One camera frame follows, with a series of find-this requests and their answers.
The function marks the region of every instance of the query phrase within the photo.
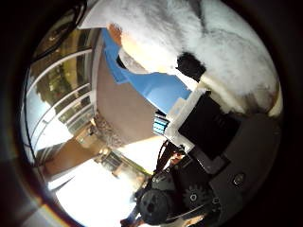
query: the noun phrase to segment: sunlight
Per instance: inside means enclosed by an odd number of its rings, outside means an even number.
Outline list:
[[[64,210],[84,226],[120,226],[135,204],[132,188],[102,166],[89,160],[77,169],[73,180],[56,193]]]
[[[166,138],[162,136],[154,136],[126,145],[118,151],[152,173],[157,164],[159,150],[165,140]]]
[[[49,115],[56,115],[56,111],[50,109]],[[35,149],[39,150],[44,148],[50,148],[52,146],[65,143],[72,137],[73,134],[71,134],[68,128],[56,117],[47,125],[47,127],[41,134],[41,137]]]

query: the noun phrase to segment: white fur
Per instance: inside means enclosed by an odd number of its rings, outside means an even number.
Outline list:
[[[167,73],[172,73],[178,56],[189,52],[205,65],[205,77],[218,81],[241,102],[250,96],[268,111],[278,82],[264,44],[221,1],[201,2],[202,21],[185,0],[99,0],[95,12],[88,17],[97,17],[98,12],[98,22],[94,18],[90,27],[120,26],[151,56],[152,67],[142,64],[148,71],[165,63]]]
[[[123,48],[119,50],[119,57],[127,69],[132,69],[132,73],[135,74],[148,74],[145,68],[135,61]]]

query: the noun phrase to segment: beige wall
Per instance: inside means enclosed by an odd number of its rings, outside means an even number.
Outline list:
[[[97,89],[99,112],[126,144],[154,136],[156,109],[131,84],[116,84],[104,56],[100,60]]]
[[[82,147],[75,139],[70,139],[54,159],[45,164],[45,170],[50,176],[53,176],[77,166],[93,156],[89,149]]]

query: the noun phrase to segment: white furry costume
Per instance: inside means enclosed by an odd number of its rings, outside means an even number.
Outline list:
[[[202,18],[186,0],[99,0],[81,27],[119,26],[123,49],[148,72],[174,74],[177,58],[189,52],[205,66],[205,84],[222,100],[237,100],[232,109],[269,111],[279,85],[263,43],[221,1],[200,6]]]

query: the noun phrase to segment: black object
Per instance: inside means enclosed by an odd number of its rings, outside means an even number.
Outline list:
[[[70,33],[79,25],[80,21],[82,20],[84,14],[85,14],[86,9],[87,9],[86,0],[80,0],[80,3],[72,8],[73,14],[74,14],[73,20],[68,24],[66,30],[64,31],[62,36],[59,38],[59,40],[55,44],[53,44],[52,46],[47,48],[47,50],[45,50],[43,53],[39,53],[37,56],[35,56],[32,59],[31,63],[34,63],[34,62],[46,57],[47,55],[51,54],[56,49],[58,49],[60,47],[60,45],[67,39],[67,37],[70,35]]]
[[[241,123],[223,153],[228,165],[209,182],[222,206],[218,224],[237,214],[260,189],[273,166],[280,136],[279,125],[265,114]]]
[[[222,113],[219,104],[206,93],[200,97],[179,132],[214,159],[228,146],[239,124],[229,114]]]
[[[121,68],[126,69],[126,67],[125,67],[124,63],[122,62],[122,60],[121,60],[121,58],[120,58],[119,55],[117,55],[117,57],[116,57],[116,63],[117,63]]]
[[[187,208],[194,209],[208,202],[207,191],[197,184],[191,185],[183,194],[183,201]]]
[[[167,193],[151,189],[142,196],[139,210],[146,223],[159,225],[167,220],[172,206],[172,200]]]
[[[164,151],[160,157],[160,153],[162,149],[164,148]],[[160,172],[163,170],[164,166],[167,164],[171,156],[178,151],[178,148],[172,144],[170,141],[164,142],[163,146],[160,148],[159,155],[158,155],[158,160],[157,160],[157,166],[155,169],[155,173]]]
[[[205,67],[192,54],[184,53],[178,58],[177,69],[184,75],[200,81],[201,75],[205,72]]]

